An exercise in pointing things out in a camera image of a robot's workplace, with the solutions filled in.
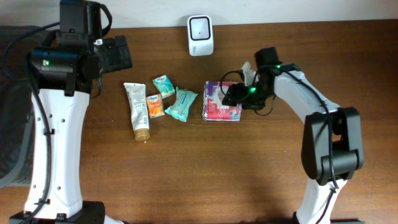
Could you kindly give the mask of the teal tissue packet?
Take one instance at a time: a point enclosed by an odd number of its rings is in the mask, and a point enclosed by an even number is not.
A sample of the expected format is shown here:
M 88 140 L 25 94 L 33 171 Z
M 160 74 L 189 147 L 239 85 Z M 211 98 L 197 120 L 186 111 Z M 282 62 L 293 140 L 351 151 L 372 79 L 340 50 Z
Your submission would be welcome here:
M 153 84 L 155 85 L 156 89 L 158 89 L 163 99 L 175 94 L 175 88 L 167 75 L 162 75 L 161 77 L 155 78 L 153 80 Z

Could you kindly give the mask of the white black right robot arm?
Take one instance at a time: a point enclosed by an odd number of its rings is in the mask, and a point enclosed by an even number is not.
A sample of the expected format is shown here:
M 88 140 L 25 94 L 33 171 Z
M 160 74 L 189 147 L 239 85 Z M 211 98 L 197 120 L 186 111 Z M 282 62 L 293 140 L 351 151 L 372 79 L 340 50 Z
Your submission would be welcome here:
M 222 104 L 258 111 L 280 98 L 303 122 L 301 161 L 308 181 L 291 223 L 331 223 L 342 188 L 364 164 L 361 117 L 356 108 L 330 101 L 294 63 L 279 60 L 275 47 L 257 51 L 257 69 L 237 71 L 241 82 L 223 90 Z

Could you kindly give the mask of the red purple tissue pack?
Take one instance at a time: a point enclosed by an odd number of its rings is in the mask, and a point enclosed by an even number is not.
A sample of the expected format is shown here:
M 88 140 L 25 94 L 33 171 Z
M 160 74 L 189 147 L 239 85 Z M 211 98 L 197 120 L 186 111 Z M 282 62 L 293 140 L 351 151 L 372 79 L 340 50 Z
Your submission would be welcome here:
M 223 82 L 222 90 L 226 93 L 234 82 Z M 239 122 L 242 106 L 226 106 L 222 104 L 224 94 L 221 92 L 220 83 L 206 81 L 203 94 L 203 119 L 205 121 L 231 121 Z

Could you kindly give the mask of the cream tube with gold cap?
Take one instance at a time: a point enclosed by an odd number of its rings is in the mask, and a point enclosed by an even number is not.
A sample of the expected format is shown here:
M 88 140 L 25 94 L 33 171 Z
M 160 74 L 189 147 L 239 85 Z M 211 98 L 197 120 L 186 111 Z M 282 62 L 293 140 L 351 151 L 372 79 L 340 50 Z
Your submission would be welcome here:
M 150 138 L 146 86 L 140 83 L 123 83 L 131 109 L 131 124 L 136 141 Z

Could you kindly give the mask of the orange tissue packet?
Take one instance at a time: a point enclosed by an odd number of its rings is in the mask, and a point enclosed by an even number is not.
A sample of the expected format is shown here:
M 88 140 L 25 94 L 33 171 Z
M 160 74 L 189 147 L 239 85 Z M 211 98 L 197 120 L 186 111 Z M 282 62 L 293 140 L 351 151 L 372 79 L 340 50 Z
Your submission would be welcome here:
M 165 115 L 161 94 L 148 96 L 146 101 L 150 118 L 157 118 Z

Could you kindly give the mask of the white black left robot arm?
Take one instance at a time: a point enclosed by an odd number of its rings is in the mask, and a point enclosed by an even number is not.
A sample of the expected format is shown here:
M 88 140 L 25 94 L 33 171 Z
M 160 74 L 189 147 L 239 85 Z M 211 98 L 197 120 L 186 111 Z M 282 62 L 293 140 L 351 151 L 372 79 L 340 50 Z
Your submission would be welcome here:
M 29 196 L 10 223 L 112 223 L 103 202 L 85 201 L 80 189 L 81 134 L 94 80 L 132 67 L 124 37 L 95 1 L 61 1 L 60 19 L 27 54 L 26 78 L 34 109 L 34 157 Z

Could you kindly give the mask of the green wet wipes pack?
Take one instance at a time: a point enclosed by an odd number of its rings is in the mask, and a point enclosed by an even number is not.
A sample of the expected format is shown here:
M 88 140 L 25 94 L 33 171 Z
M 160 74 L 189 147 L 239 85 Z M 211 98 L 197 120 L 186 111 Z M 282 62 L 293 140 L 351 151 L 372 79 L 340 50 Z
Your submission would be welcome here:
M 179 121 L 186 122 L 188 119 L 190 106 L 195 101 L 197 96 L 197 93 L 176 87 L 175 103 L 172 106 L 169 106 L 165 112 Z

